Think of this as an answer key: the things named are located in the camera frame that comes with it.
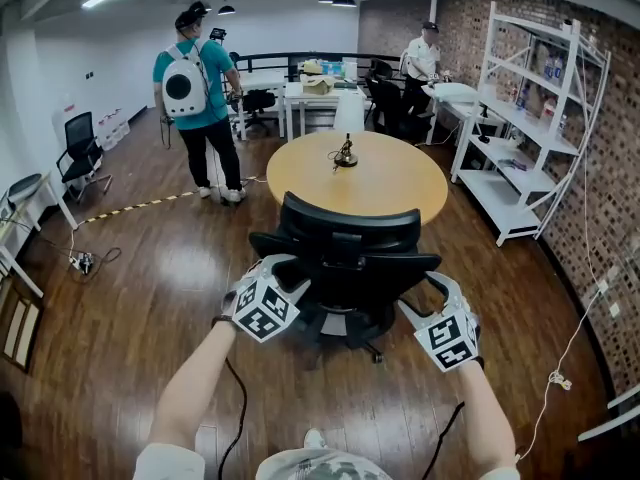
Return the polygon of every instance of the white sneaker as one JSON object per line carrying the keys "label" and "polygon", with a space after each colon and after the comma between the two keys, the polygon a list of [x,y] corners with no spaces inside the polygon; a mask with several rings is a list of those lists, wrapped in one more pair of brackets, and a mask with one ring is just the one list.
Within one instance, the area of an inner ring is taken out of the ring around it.
{"label": "white sneaker", "polygon": [[312,428],[307,431],[304,436],[305,448],[328,448],[327,443],[324,441],[324,437],[317,428]]}
{"label": "white sneaker", "polygon": [[247,191],[245,189],[227,191],[227,201],[232,203],[239,203],[245,197],[247,197]]}

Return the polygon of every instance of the chair seat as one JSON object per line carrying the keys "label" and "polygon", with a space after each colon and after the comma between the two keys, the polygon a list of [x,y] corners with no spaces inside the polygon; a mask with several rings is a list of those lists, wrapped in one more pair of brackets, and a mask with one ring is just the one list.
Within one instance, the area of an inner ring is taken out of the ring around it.
{"label": "chair seat", "polygon": [[67,183],[68,181],[77,180],[82,176],[86,176],[87,174],[93,171],[93,166],[89,161],[89,158],[82,158],[80,160],[74,160],[69,169],[64,173],[62,177],[62,182]]}

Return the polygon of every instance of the white table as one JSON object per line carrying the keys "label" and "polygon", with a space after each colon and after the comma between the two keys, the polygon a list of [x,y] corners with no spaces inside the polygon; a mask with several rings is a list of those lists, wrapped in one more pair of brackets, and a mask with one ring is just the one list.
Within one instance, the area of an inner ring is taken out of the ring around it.
{"label": "white table", "polygon": [[[456,116],[460,121],[463,121],[464,124],[461,129],[458,129],[458,140],[462,137],[462,134],[466,131],[467,126],[472,125],[471,122],[471,114],[473,112],[473,103],[451,103],[449,101],[438,101],[435,98],[435,90],[433,87],[429,87],[428,85],[423,85],[422,90],[425,92],[427,96],[430,96],[433,100],[433,117],[431,118],[431,129],[427,134],[427,140],[425,144],[431,144],[431,140],[433,139],[433,130],[436,127],[436,121],[438,119],[438,111],[440,108],[445,109],[447,112]],[[487,126],[495,126],[496,127],[496,137],[500,137],[502,135],[502,131],[504,129],[504,119],[502,119],[495,112],[488,110],[487,115],[489,117],[480,117],[478,118],[479,124],[485,124]]]}
{"label": "white table", "polygon": [[288,82],[284,90],[284,103],[287,108],[287,142],[293,140],[293,109],[291,105],[295,102],[298,103],[300,110],[300,135],[305,135],[305,119],[304,110],[305,106],[309,103],[320,103],[326,105],[329,108],[335,108],[338,106],[340,95],[345,92],[357,92],[363,98],[366,99],[365,93],[360,87],[356,89],[331,89],[327,94],[309,94],[302,91],[301,82]]}
{"label": "white table", "polygon": [[[64,216],[71,226],[71,229],[78,229],[78,223],[73,218],[73,215],[71,215],[71,212],[69,211],[69,208],[65,204],[64,200],[62,199],[62,197],[58,196],[55,193],[55,190],[53,190],[53,188],[51,187],[49,174],[42,178],[42,180],[40,181],[40,186],[38,187],[36,192],[31,197],[18,205],[16,211],[13,212],[13,215],[10,217],[10,219],[16,222],[22,222],[26,226],[33,227],[37,231],[40,231],[40,225],[38,224],[38,221],[29,213],[29,203],[34,197],[36,197],[37,194],[40,193],[43,188],[49,193],[49,196],[51,196],[53,201],[57,202],[60,205],[60,209],[62,210],[62,213],[64,213]],[[9,249],[7,249],[5,245],[7,237],[11,234],[11,230],[18,226],[16,222],[0,222],[0,255],[2,255],[7,263],[18,273],[18,275],[27,284],[27,286],[29,286],[29,288],[31,288],[38,297],[42,298],[44,296],[42,290],[38,288],[36,283],[34,283],[33,280],[22,269],[22,267],[18,265],[15,257],[11,254],[11,252],[9,252]]]}
{"label": "white table", "polygon": [[[259,69],[252,73],[243,71],[240,73],[240,85],[242,85],[242,90],[244,92],[258,89],[271,89],[277,91],[278,127],[280,129],[280,137],[284,137],[284,71],[278,69]],[[240,119],[240,134],[242,140],[247,140],[242,98],[238,101],[238,117]]]}

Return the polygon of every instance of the wooden floor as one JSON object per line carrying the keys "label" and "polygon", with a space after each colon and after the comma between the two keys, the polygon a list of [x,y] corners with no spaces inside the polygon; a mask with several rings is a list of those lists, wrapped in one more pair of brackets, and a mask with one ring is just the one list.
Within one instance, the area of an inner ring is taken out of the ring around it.
{"label": "wooden floor", "polygon": [[[175,138],[173,149],[163,150],[157,123],[148,111],[106,155],[103,171],[115,176],[111,190],[103,196],[94,187],[80,207],[73,205],[79,219],[193,189],[183,145]],[[264,175],[282,143],[256,138],[238,145],[243,174]],[[448,151],[427,153],[451,161]],[[248,233],[276,226],[278,207],[267,185],[254,183],[248,192],[237,209],[192,196],[82,226],[80,249],[122,249],[87,285],[75,282],[63,256],[32,242],[21,261],[44,289],[45,311],[30,373],[0,362],[0,389],[9,389],[22,409],[30,478],[131,477],[163,387],[207,333],[229,283],[255,259]],[[69,243],[60,212],[42,233]],[[498,249],[459,187],[450,185],[444,210],[423,229],[420,250],[443,257],[440,271],[460,283],[480,315],[486,373],[523,449],[547,376],[578,322],[575,309],[537,244],[518,239]],[[425,305],[427,292],[414,289],[411,296]],[[458,386],[430,362],[404,317],[378,344],[386,352],[382,365],[363,351],[340,349],[312,370],[284,343],[259,345],[241,336],[231,360],[247,384],[249,408],[225,477],[253,478],[262,460],[299,447],[315,426],[330,446],[370,458],[394,479],[421,478],[460,400]],[[560,478],[566,452],[588,451],[577,447],[577,434],[607,417],[584,332],[562,371],[573,388],[552,387],[536,446],[519,465],[525,479]],[[197,439],[207,478],[216,478],[241,402],[225,370]],[[432,478],[476,478],[464,425],[463,411]]]}

